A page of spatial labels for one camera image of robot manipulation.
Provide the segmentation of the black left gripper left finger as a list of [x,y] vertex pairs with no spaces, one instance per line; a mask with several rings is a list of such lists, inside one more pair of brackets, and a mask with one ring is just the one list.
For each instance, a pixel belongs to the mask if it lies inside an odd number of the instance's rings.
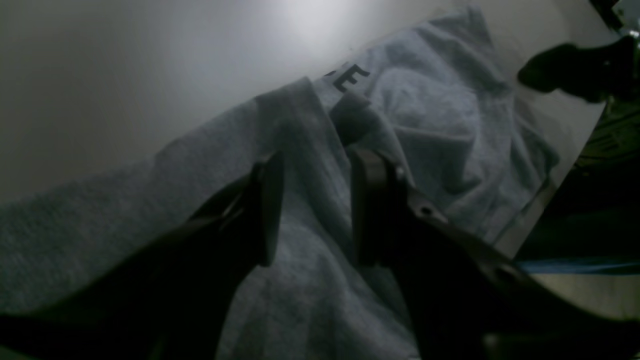
[[238,287],[274,262],[284,179],[283,153],[265,155],[85,289],[2,316],[1,345],[39,360],[213,359]]

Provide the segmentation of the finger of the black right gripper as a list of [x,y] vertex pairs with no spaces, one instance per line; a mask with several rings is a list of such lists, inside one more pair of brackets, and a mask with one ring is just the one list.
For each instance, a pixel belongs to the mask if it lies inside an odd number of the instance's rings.
[[549,48],[526,62],[518,81],[534,91],[563,91],[588,103],[636,101],[637,39],[627,35],[603,47],[565,43]]

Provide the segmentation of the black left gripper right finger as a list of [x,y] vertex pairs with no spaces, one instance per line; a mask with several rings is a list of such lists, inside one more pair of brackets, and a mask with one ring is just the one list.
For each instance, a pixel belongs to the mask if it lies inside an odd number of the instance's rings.
[[356,263],[391,271],[423,360],[631,360],[639,322],[582,310],[457,227],[384,153],[354,150]]

